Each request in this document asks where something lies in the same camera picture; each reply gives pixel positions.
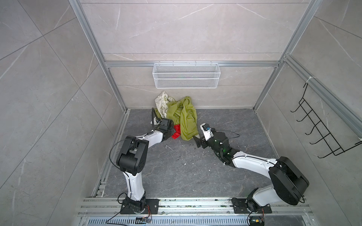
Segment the red cloth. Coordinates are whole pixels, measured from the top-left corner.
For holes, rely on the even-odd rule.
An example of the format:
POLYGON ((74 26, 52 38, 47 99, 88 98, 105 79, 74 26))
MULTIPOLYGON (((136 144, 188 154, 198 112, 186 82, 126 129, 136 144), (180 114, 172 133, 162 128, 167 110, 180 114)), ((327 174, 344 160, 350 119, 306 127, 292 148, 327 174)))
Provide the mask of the red cloth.
POLYGON ((180 124, 177 124, 177 125, 174 125, 173 128, 174 128, 175 132, 172 135, 172 138, 177 139, 178 137, 181 136, 181 126, 180 126, 180 124))

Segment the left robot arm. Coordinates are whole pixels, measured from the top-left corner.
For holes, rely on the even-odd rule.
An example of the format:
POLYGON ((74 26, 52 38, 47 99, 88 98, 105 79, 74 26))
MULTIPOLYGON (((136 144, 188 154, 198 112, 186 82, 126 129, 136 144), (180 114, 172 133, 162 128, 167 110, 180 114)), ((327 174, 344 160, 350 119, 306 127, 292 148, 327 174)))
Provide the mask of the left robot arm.
POLYGON ((146 208, 146 191, 142 183, 142 170, 147 160, 148 148, 161 143, 174 134, 174 123, 171 119, 162 119, 157 126, 140 136, 127 136, 116 160, 116 166, 125 176, 127 195, 122 203, 135 213, 146 208))

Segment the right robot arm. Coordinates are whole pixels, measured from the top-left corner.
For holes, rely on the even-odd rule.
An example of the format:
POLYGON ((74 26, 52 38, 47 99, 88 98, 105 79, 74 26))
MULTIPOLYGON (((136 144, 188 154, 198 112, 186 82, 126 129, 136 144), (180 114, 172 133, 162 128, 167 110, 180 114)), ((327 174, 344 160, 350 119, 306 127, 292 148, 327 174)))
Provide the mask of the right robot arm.
POLYGON ((305 202, 304 193, 310 183, 289 158, 270 159, 250 155, 232 148, 229 138, 222 131, 206 127, 202 132, 203 136, 193 137, 197 147, 211 148, 227 166, 250 170, 271 180, 270 185, 255 188, 247 196, 243 205, 249 212, 260 211, 275 202, 283 201, 293 206, 305 202))

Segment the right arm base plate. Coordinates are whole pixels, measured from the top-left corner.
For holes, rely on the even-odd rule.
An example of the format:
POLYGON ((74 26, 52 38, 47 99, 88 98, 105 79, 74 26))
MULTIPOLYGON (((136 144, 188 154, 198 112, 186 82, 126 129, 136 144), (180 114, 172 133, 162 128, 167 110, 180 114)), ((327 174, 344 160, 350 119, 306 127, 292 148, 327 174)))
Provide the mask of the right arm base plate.
POLYGON ((266 206, 259 206, 253 200, 248 200, 246 198, 232 198, 232 206, 235 214, 247 214, 247 213, 272 213, 271 207, 269 204, 266 206))

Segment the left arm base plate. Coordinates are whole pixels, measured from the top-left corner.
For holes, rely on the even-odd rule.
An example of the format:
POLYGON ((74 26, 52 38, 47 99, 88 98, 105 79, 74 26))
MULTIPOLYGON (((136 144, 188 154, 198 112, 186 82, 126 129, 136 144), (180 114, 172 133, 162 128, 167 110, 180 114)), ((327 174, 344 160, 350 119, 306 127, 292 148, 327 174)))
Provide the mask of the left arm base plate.
POLYGON ((125 199, 122 202, 121 214, 157 214, 159 208, 159 199, 144 199, 133 201, 125 199))

